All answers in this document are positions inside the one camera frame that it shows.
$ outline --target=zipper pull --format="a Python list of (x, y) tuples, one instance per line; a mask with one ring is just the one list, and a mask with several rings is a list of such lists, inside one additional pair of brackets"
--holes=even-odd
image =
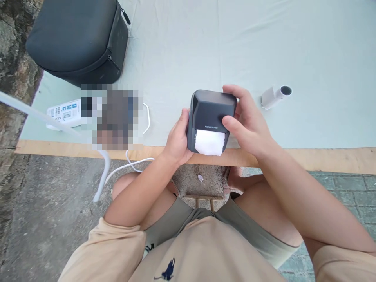
[(128, 18), (128, 15), (125, 13), (124, 9), (123, 8), (120, 8), (120, 10), (123, 12), (123, 16), (125, 18), (125, 21), (127, 22), (127, 24), (130, 24), (130, 20)]
[(107, 60), (113, 63), (115, 68), (117, 68), (118, 71), (120, 70), (119, 66), (112, 60), (112, 57), (110, 55), (108, 55)]

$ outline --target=printer paper roll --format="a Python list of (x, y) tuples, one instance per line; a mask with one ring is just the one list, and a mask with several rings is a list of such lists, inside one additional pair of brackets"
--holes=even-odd
[(224, 133), (197, 129), (195, 149), (203, 155), (222, 154)]

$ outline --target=stone wall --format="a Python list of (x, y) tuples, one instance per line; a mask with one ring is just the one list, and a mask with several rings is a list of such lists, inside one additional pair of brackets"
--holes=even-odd
[[(27, 55), (25, 43), (43, 0), (0, 0), (0, 91), (31, 104), (42, 71)], [(25, 115), (0, 103), (0, 267), (12, 220), (14, 196), (29, 156), (14, 154)]]

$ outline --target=beige t-shirt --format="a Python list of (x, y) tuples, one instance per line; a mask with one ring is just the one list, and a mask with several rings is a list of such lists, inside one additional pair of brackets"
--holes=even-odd
[[(191, 222), (142, 260), (145, 239), (140, 226), (101, 218), (59, 281), (284, 281), (238, 231), (214, 217)], [(317, 281), (376, 281), (376, 257), (365, 253), (325, 246), (313, 265)]]

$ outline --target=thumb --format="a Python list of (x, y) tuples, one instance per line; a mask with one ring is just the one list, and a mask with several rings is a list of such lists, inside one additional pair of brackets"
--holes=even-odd
[(222, 119), (222, 123), (224, 127), (236, 137), (236, 139), (242, 139), (242, 137), (248, 133), (248, 130), (232, 116), (225, 116)]
[(181, 115), (179, 120), (176, 123), (176, 129), (179, 131), (185, 131), (189, 119), (189, 111), (184, 108), (181, 110)]

